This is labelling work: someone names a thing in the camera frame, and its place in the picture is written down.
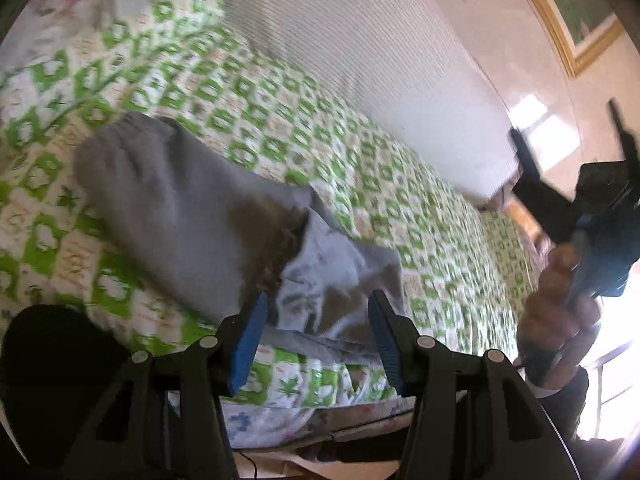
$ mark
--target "white wall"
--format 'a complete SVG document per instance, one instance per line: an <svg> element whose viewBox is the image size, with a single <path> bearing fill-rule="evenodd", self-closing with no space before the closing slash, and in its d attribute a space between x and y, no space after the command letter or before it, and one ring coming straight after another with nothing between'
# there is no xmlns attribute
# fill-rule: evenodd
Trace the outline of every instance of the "white wall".
<svg viewBox="0 0 640 480"><path fill-rule="evenodd" d="M581 147L545 174L562 192L573 195L581 163L620 158L609 98L640 131L640 55L628 35L570 80L529 0L436 1L508 108L533 93L580 133Z"/></svg>

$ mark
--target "painting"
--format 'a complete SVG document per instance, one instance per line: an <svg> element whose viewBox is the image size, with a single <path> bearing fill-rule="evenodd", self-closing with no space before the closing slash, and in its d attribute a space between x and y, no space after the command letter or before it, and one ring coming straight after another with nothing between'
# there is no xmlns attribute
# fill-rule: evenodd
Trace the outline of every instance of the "painting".
<svg viewBox="0 0 640 480"><path fill-rule="evenodd" d="M624 31L606 0L531 0L574 78Z"/></svg>

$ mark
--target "white cuff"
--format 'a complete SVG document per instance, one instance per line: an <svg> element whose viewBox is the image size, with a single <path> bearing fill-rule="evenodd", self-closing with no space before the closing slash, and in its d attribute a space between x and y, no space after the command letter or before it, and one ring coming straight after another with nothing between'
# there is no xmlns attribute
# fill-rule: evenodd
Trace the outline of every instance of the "white cuff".
<svg viewBox="0 0 640 480"><path fill-rule="evenodd" d="M522 360L519 357L513 362L513 365L516 367L520 366L521 364L522 364ZM552 396L553 394L556 394L560 391L560 390L547 390L545 388L540 388L539 386L536 386L535 384L530 383L526 377L526 374L524 374L524 382L529 387L529 390L531 390L531 393L537 399L544 399L545 397Z"/></svg>

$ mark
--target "white pillow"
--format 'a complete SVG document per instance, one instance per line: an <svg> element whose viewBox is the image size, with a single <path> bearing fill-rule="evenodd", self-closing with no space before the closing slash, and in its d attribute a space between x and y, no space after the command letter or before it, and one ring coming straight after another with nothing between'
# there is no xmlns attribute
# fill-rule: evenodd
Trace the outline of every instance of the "white pillow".
<svg viewBox="0 0 640 480"><path fill-rule="evenodd" d="M461 192L488 198L513 174L504 105L434 0L230 0L226 16Z"/></svg>

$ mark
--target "gray fabric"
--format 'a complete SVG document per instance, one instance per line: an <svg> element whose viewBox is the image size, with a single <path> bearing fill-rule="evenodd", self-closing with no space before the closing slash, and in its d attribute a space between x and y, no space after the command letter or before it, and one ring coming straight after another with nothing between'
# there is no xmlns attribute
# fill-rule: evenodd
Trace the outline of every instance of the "gray fabric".
<svg viewBox="0 0 640 480"><path fill-rule="evenodd" d="M263 343L368 363L370 292L407 314L394 250L351 240L311 186L253 174L174 120L127 114L78 147L74 169L127 253L210 322L258 285L272 299Z"/></svg>

